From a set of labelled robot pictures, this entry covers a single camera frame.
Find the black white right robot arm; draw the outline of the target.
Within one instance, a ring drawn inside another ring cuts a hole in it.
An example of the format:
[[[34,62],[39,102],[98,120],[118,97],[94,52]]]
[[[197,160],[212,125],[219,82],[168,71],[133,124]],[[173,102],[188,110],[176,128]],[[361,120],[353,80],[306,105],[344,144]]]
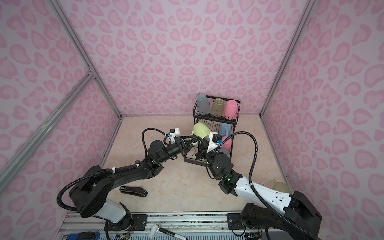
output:
[[[279,192],[252,182],[233,169],[230,158],[220,152],[221,141],[196,137],[197,156],[206,161],[208,173],[219,181],[227,195],[249,200],[241,212],[241,223],[248,229],[272,227],[288,233],[294,240],[317,240],[322,216],[301,192]]]

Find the light blue ceramic mug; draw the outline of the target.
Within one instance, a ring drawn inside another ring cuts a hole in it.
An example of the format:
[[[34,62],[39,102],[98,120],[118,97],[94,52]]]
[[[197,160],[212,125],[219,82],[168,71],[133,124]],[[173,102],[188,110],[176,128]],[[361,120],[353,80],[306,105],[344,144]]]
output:
[[[232,125],[227,123],[221,123],[219,127],[219,134],[222,137],[229,137],[232,134]]]

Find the pale green ceramic mug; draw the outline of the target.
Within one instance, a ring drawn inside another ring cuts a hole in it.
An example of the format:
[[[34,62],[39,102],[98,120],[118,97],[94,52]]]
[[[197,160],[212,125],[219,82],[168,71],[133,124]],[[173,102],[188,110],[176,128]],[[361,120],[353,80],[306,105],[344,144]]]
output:
[[[200,137],[202,140],[210,141],[209,135],[211,133],[211,129],[207,127],[204,123],[196,123],[193,127],[192,135]]]

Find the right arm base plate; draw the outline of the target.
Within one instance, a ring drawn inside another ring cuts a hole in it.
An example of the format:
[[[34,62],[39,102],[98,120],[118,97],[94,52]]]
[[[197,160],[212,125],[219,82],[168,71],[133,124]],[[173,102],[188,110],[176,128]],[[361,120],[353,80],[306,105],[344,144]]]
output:
[[[244,224],[240,213],[228,213],[226,216],[229,230],[243,231],[248,229],[248,227]]]

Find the green translucent plastic cup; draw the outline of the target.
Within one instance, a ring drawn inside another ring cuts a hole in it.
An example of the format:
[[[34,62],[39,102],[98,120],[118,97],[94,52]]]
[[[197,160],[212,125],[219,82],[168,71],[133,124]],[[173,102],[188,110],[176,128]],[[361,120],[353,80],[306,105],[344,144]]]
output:
[[[221,98],[216,98],[211,106],[210,114],[214,117],[221,117],[224,113],[225,101]]]

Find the pink plastic cup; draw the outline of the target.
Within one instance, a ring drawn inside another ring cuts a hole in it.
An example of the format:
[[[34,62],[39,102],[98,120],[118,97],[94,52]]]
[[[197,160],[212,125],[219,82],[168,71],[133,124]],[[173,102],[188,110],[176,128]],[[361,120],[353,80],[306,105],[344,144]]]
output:
[[[222,139],[222,142],[224,142],[227,138],[228,138],[227,136],[224,136]],[[232,148],[232,139],[229,139],[228,141],[223,143],[222,148],[230,151]]]
[[[235,120],[238,116],[239,103],[236,100],[229,100],[225,106],[225,118],[229,121]]]

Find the pale yellow translucent cup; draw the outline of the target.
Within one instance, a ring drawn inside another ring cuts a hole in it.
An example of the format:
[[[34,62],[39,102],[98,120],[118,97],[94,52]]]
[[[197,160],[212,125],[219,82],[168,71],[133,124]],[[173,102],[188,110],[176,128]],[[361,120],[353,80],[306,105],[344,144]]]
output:
[[[276,182],[274,184],[273,189],[277,192],[288,193],[288,194],[292,193],[290,187],[283,182]]]

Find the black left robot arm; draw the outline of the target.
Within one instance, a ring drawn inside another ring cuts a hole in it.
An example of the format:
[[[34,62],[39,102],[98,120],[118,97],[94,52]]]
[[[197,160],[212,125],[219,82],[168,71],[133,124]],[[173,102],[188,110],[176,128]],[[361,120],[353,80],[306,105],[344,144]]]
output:
[[[135,164],[116,169],[91,167],[86,174],[62,188],[57,195],[59,207],[77,212],[82,218],[95,217],[115,225],[119,230],[131,230],[133,217],[122,203],[108,199],[111,190],[122,185],[147,180],[157,176],[163,170],[163,163],[177,155],[187,155],[198,141],[197,136],[180,136],[174,143],[166,146],[156,140],[150,144],[146,157]]]

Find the teal translucent plastic cup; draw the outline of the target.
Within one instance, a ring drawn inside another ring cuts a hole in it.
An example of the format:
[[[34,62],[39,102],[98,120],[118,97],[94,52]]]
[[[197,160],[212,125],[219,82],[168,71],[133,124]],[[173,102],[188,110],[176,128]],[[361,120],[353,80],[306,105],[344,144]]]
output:
[[[231,157],[230,151],[227,149],[221,148],[218,152],[225,154],[228,158]]]

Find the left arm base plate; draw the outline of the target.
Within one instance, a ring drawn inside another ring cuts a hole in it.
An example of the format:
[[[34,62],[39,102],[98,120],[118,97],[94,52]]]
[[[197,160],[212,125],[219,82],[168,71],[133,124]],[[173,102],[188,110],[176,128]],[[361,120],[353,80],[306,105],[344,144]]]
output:
[[[147,225],[148,215],[146,214],[133,214],[129,217],[124,217],[119,223],[114,224],[108,221],[104,226],[104,231],[117,232],[117,231],[144,231]]]

